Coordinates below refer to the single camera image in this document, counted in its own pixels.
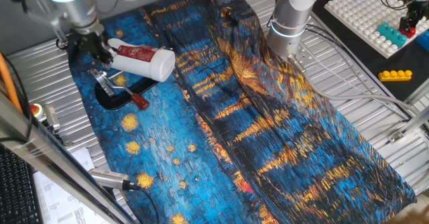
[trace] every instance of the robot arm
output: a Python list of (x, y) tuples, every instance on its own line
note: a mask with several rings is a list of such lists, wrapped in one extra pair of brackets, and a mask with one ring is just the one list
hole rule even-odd
[(298, 52), (301, 35), (316, 0), (278, 0), (267, 42), (270, 48), (282, 58)]
[(107, 35), (97, 16), (96, 0), (51, 0), (80, 35), (82, 46), (104, 66), (116, 55), (107, 43)]
[(414, 33), (417, 23), (423, 18), (429, 5), (429, 0), (408, 0), (408, 12), (401, 18), (400, 31), (403, 33)]
[[(284, 59), (295, 56), (298, 44), (316, 0), (278, 0), (267, 42), (270, 48)], [(423, 18), (429, 0), (408, 0), (407, 15), (401, 18), (400, 31), (408, 34)]]

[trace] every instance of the keyboard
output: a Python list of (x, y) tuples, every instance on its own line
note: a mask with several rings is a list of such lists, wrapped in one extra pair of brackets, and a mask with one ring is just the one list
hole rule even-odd
[(41, 223), (31, 166), (0, 144), (0, 223)]

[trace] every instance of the bottle label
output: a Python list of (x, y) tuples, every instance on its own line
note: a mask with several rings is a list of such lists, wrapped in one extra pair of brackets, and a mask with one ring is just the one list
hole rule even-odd
[(120, 46), (118, 48), (118, 51), (119, 51), (118, 55), (120, 56), (126, 56), (137, 60), (151, 62), (155, 53), (158, 51), (158, 48), (154, 48), (146, 45), (134, 46), (134, 47)]

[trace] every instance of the white pegboard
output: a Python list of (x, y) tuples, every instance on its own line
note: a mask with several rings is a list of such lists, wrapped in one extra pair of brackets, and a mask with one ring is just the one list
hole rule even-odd
[[(404, 2), (400, 0), (387, 1), (392, 7), (404, 5)], [(377, 28), (387, 22), (389, 26), (398, 30), (400, 19), (406, 15), (407, 9), (393, 10), (384, 6), (380, 0), (331, 0), (324, 8), (386, 58), (406, 47), (429, 29), (429, 20), (423, 18), (417, 24), (416, 34), (407, 39), (407, 42), (398, 49), (390, 40), (380, 36)]]

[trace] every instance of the red button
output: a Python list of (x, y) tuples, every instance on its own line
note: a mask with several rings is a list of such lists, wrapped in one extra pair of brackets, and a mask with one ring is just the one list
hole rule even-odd
[(29, 106), (29, 110), (30, 110), (33, 114), (36, 114), (36, 113), (38, 113), (38, 112), (39, 112), (39, 108), (38, 108), (37, 106), (35, 106), (35, 105), (30, 105), (30, 106)]

